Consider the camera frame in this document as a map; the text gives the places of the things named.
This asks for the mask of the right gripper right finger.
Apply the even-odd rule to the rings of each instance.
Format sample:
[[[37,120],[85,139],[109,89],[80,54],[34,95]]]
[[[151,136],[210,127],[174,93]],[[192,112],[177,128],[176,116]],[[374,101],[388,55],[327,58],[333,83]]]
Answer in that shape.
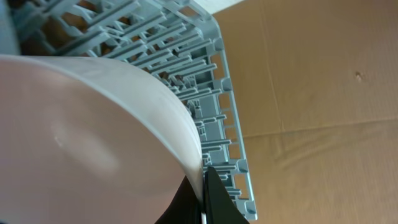
[[[203,188],[207,224],[249,224],[230,199],[214,167],[207,168]]]

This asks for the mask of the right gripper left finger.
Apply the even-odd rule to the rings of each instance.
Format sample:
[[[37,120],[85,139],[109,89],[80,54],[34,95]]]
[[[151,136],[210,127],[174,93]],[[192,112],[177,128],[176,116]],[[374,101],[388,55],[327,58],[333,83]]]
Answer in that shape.
[[[166,211],[155,224],[200,224],[201,207],[187,177],[184,177]]]

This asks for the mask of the white shallow bowl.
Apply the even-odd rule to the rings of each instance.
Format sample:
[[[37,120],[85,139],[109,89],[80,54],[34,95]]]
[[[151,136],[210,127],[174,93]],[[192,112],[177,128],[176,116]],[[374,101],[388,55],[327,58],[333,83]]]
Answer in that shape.
[[[154,223],[183,179],[202,202],[185,105],[125,62],[1,56],[1,222]]]

